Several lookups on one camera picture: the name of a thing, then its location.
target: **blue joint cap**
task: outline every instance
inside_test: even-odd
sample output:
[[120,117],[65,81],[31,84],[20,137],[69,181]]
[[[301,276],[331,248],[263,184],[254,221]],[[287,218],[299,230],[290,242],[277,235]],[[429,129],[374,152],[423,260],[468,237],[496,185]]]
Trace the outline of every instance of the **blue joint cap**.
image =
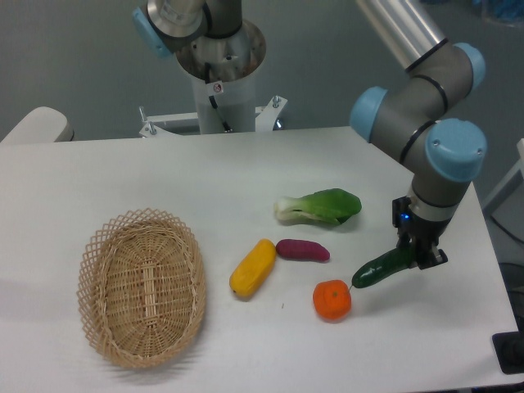
[[378,109],[386,94],[387,90],[384,88],[369,88],[362,93],[351,109],[350,126],[368,142],[371,141],[371,132]]
[[447,119],[431,128],[425,148],[436,172],[452,182],[466,183],[481,172],[487,142],[484,133],[473,123]]
[[133,11],[133,23],[140,37],[158,57],[172,55],[140,8]]
[[454,46],[465,51],[469,57],[469,61],[472,63],[472,90],[475,90],[478,85],[482,83],[486,76],[486,62],[484,61],[484,57],[478,49],[475,49],[469,43],[456,43]]

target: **green leaves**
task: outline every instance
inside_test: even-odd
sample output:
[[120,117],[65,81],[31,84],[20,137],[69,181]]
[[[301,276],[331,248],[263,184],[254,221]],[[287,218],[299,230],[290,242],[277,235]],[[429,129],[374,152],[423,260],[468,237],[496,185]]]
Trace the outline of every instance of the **green leaves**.
[[277,219],[311,220],[340,225],[362,210],[360,199],[340,188],[332,188],[291,198],[283,196],[274,206]]

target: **yellow corn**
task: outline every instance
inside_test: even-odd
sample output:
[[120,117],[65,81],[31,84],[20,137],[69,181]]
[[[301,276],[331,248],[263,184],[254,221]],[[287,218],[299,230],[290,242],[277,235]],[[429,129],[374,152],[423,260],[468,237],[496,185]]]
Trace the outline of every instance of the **yellow corn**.
[[268,239],[260,240],[237,266],[229,278],[229,286],[239,296],[253,295],[273,270],[276,259],[275,245]]

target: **orange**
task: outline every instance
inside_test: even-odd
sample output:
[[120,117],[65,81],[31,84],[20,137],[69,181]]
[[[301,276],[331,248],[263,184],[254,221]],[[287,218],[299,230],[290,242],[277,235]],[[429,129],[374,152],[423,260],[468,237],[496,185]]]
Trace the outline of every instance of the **orange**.
[[314,289],[313,304],[318,315],[336,321],[351,310],[350,289],[342,280],[321,282]]

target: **toy vegetable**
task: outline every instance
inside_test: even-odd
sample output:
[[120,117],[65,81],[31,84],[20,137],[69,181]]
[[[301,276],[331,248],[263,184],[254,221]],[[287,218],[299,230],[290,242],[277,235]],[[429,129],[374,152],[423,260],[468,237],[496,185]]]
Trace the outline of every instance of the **toy vegetable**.
[[275,245],[268,239],[260,240],[237,266],[229,286],[238,296],[253,295],[273,270],[276,259]]
[[370,287],[393,273],[411,267],[414,260],[415,251],[412,246],[395,248],[357,270],[351,284],[355,288]]
[[317,242],[283,239],[277,243],[277,254],[287,260],[313,260],[327,262],[329,251]]
[[350,289],[342,280],[321,282],[314,289],[313,304],[318,315],[337,321],[351,310]]
[[283,196],[274,205],[277,219],[306,219],[339,225],[362,209],[360,199],[340,188],[332,188],[291,198]]

